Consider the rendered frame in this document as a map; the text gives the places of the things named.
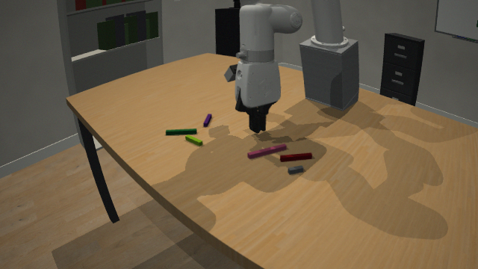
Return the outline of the pink rod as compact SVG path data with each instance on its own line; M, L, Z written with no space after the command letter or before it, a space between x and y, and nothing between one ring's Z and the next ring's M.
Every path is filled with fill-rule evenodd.
M260 150L254 151L254 152L248 152L247 157L249 159L257 158L257 157L260 157L260 156L263 156L263 155L269 155L269 154L272 154L272 153L275 153L275 152L280 152L280 151L283 151L283 150L286 150L286 149L287 149L287 146L285 144L281 144L281 145L272 146L272 147L269 147L269 148L266 148L266 149L260 149Z

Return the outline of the lime green rod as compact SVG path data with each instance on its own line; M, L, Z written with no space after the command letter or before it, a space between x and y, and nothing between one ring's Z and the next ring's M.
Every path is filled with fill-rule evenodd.
M199 140L199 139L197 139L197 138L195 138L195 137L192 137L192 136L190 136L190 135L186 135L186 136L185 136L185 140L187 140L187 141L189 141L189 142L191 142L191 143L194 143L194 144L196 144L197 146L203 145L203 144L202 144L202 140Z

